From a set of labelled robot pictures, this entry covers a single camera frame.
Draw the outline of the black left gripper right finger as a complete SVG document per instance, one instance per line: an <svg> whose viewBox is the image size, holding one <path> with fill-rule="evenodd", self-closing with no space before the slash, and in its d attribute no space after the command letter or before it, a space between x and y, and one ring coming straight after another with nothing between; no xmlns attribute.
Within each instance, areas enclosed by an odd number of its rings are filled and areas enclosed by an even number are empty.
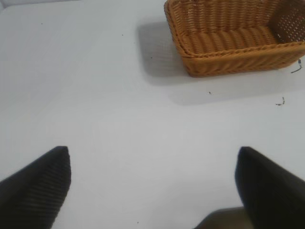
<svg viewBox="0 0 305 229"><path fill-rule="evenodd" d="M235 183L254 228L305 227L305 182L260 152L240 148Z"/></svg>

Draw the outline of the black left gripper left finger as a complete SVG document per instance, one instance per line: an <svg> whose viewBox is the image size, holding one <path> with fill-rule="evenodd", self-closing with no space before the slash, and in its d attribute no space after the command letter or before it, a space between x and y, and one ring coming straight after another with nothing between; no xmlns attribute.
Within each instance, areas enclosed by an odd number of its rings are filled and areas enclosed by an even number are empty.
<svg viewBox="0 0 305 229"><path fill-rule="evenodd" d="M0 182L0 227L50 229L70 185L69 150L57 146Z"/></svg>

